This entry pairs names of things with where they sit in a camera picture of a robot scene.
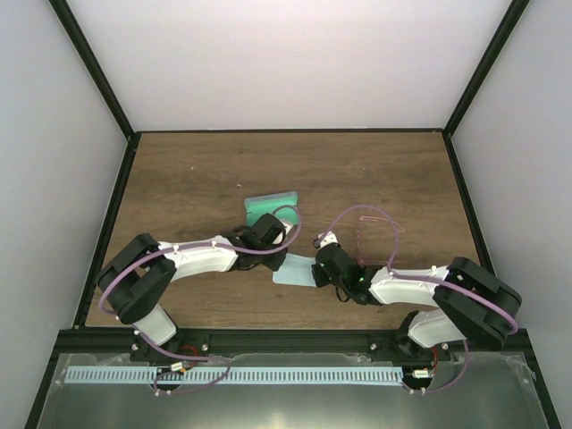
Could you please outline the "light blue cleaning cloth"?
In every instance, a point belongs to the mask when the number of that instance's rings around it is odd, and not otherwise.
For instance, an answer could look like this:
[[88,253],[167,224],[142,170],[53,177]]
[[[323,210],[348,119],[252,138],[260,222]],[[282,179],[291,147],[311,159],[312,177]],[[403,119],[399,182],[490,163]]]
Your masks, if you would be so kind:
[[280,268],[273,273],[273,282],[291,286],[315,287],[312,257],[287,254]]

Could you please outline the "blue-grey glasses case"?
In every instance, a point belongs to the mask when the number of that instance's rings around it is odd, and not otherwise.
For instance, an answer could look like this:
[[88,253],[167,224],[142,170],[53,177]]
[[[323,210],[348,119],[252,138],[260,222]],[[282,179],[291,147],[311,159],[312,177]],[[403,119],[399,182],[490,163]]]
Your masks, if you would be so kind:
[[297,205],[298,193],[296,191],[246,198],[244,200],[244,206],[247,226],[252,226],[262,215],[272,214],[281,206]]

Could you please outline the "pink sunglasses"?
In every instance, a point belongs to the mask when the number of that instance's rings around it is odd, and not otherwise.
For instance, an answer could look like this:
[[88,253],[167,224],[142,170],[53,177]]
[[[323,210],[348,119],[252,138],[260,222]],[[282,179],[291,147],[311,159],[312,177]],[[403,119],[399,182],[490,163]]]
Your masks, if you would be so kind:
[[357,261],[361,265],[385,265],[393,247],[393,230],[387,219],[371,215],[358,218]]

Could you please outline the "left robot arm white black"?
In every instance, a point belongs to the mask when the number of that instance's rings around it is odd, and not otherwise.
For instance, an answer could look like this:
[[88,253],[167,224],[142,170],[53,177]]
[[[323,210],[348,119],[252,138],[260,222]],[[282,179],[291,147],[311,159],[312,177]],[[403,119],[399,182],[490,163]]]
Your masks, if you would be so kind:
[[174,360],[183,340],[159,304],[167,286],[193,275],[248,271],[260,265],[276,272],[287,255],[292,228],[285,219],[263,214],[250,226],[206,240],[170,243],[142,233],[97,275],[102,292],[98,306],[132,326],[159,358]]

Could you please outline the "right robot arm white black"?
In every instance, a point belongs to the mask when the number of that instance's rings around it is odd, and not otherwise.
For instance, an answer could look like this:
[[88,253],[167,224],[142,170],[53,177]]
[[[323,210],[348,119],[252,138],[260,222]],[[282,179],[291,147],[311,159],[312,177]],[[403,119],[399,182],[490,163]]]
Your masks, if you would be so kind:
[[342,302],[361,306],[413,304],[431,307],[404,320],[398,352],[416,360],[434,346],[469,341],[497,351],[517,332],[521,296],[465,257],[424,270],[361,266],[337,243],[318,249],[311,268],[318,288],[333,285]]

